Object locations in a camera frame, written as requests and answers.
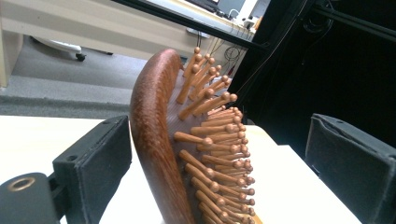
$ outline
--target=desk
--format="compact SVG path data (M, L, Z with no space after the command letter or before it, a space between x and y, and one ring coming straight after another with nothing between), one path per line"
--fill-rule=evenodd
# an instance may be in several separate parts
M52 160L99 122L0 116L0 183L32 172L50 175ZM247 126L247 138L256 179L254 208L263 223L359 223L290 147L277 146L257 126ZM163 223L134 147L132 151L131 168L101 223Z

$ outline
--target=black device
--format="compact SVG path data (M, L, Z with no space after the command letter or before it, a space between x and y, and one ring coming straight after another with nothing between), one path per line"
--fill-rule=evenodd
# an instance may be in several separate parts
M53 162L0 186L0 223L99 223L132 162L127 116L107 119Z
M186 0L186 1L210 12L220 11L218 7L219 0Z
M314 114L305 162L362 223L395 223L396 148Z

